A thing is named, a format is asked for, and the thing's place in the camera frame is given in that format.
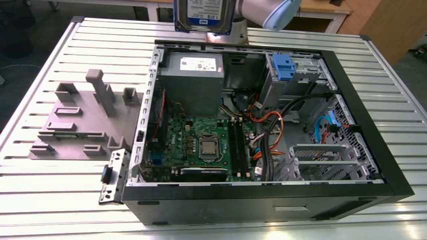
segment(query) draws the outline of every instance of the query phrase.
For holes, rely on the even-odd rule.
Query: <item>black case frame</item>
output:
[[[155,41],[155,43],[165,45],[164,49],[179,49],[180,51],[187,46],[200,46],[201,50],[209,46],[215,49],[239,47],[241,53],[255,53],[252,50],[256,49],[271,49],[320,54],[349,113],[360,126],[384,184],[125,186],[121,201],[145,225],[332,220],[376,204],[392,203],[413,195],[408,181],[332,51],[164,40]],[[276,207],[292,207],[295,203],[300,203],[299,206],[311,207],[311,211],[316,214],[309,217],[305,215],[301,219],[287,217],[287,215],[292,215],[289,211],[275,214],[277,213],[275,212]]]

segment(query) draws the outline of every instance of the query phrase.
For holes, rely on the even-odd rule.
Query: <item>wooden cabinet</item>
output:
[[[425,0],[345,0],[352,9],[339,34],[367,35],[393,65],[427,31]]]

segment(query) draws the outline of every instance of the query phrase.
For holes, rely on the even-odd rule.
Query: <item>hard drive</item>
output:
[[[235,5],[236,0],[175,0],[175,30],[228,35],[232,30]]]

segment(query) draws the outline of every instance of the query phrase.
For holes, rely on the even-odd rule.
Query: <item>cpu socket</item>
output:
[[[219,159],[219,136],[216,135],[200,135],[199,136],[199,158],[211,163]]]

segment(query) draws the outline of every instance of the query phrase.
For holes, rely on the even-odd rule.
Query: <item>hard drive label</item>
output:
[[[187,17],[193,24],[215,25],[221,20],[223,0],[188,0]]]

